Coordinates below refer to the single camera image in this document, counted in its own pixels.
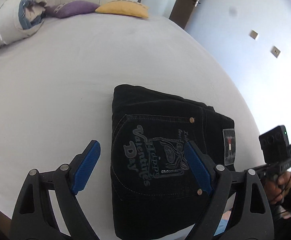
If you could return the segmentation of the person's right hand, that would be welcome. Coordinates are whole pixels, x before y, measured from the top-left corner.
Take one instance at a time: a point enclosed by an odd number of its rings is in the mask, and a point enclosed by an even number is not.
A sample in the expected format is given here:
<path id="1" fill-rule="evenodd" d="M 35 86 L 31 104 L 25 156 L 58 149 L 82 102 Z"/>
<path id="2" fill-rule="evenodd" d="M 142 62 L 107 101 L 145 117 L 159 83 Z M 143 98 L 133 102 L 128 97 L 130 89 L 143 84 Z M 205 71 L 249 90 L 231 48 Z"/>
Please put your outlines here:
<path id="1" fill-rule="evenodd" d="M 284 172 L 277 181 L 266 180 L 264 191 L 270 204 L 276 204 L 284 199 L 291 189 L 291 172 Z"/>

